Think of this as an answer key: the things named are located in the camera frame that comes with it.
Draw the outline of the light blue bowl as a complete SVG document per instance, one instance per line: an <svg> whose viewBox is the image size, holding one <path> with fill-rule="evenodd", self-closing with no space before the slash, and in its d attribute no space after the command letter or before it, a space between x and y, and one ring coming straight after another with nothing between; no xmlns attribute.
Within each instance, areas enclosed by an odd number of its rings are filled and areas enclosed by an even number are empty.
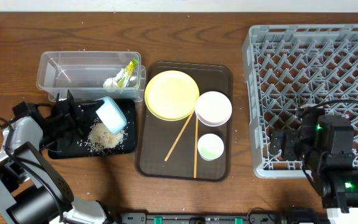
<svg viewBox="0 0 358 224"><path fill-rule="evenodd" d="M124 113L112 98L105 96L99 100L103 104L96 110L96 114L111 133L118 134L127 124Z"/></svg>

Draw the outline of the pile of rice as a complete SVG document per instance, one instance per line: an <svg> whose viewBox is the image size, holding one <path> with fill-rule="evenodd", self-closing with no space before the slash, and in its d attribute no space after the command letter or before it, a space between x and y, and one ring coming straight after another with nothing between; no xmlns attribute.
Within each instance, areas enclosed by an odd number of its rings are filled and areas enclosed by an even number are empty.
<svg viewBox="0 0 358 224"><path fill-rule="evenodd" d="M117 134L113 134L96 118L90 126L90 131L85 140L80 139L77 145L87 149L91 155L107 156L114 149L123 149L123 142L127 139L125 129L120 130Z"/></svg>

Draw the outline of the white tissue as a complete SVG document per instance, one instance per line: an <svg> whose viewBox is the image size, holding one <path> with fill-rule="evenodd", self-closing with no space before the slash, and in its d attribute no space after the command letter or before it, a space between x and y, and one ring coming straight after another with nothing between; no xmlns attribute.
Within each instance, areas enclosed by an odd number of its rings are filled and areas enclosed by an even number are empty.
<svg viewBox="0 0 358 224"><path fill-rule="evenodd" d="M124 69L122 68L121 71L112 78L108 78L103 83L103 88L112 89L119 87L119 81L124 77Z"/></svg>

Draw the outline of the green snack wrapper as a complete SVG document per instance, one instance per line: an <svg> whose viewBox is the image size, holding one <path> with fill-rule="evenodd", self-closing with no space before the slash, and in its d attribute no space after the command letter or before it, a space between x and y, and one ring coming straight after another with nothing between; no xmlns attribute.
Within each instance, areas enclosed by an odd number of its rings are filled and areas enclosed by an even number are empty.
<svg viewBox="0 0 358 224"><path fill-rule="evenodd" d="M125 67L124 72L123 72L123 76L122 78L119 80L118 82L118 87L120 88L124 88L127 86L127 84L129 83L129 80L132 76L132 73L134 72L136 66L138 64L138 60L136 60L135 58L133 60L131 60L131 62Z"/></svg>

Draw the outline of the white green cup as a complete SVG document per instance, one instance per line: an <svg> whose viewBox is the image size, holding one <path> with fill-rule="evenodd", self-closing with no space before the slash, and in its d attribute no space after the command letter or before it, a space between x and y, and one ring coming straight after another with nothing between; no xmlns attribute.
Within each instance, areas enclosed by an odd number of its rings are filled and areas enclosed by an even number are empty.
<svg viewBox="0 0 358 224"><path fill-rule="evenodd" d="M197 143L200 156L206 161L219 158L224 152L223 140L216 134L205 134Z"/></svg>

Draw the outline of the pink white bowl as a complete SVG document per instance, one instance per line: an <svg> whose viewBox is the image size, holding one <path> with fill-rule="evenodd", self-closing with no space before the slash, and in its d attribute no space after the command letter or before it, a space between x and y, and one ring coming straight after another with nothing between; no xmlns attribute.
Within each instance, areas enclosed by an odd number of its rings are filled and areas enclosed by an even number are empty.
<svg viewBox="0 0 358 224"><path fill-rule="evenodd" d="M197 118L206 126L217 127L230 119L232 104L223 93L208 91L197 99L195 113Z"/></svg>

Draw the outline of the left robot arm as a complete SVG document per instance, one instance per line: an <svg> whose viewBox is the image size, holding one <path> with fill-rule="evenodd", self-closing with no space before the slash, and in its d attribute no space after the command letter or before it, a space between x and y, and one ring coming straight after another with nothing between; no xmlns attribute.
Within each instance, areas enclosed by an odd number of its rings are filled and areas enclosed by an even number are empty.
<svg viewBox="0 0 358 224"><path fill-rule="evenodd" d="M85 137L104 100L76 102L71 93L48 105L23 101L13 107L14 118L0 117L4 138L0 150L0 214L7 223L115 223L100 201L75 197L65 179L43 157Z"/></svg>

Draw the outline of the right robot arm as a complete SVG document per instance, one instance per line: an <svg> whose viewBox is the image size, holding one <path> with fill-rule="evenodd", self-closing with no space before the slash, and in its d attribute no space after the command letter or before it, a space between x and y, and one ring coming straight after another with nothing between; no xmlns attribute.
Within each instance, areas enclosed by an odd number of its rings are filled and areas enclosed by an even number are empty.
<svg viewBox="0 0 358 224"><path fill-rule="evenodd" d="M353 166L354 128L322 106L299 110L297 130L275 129L270 148L287 161L301 161L308 182L321 197L330 223L358 223L358 169Z"/></svg>

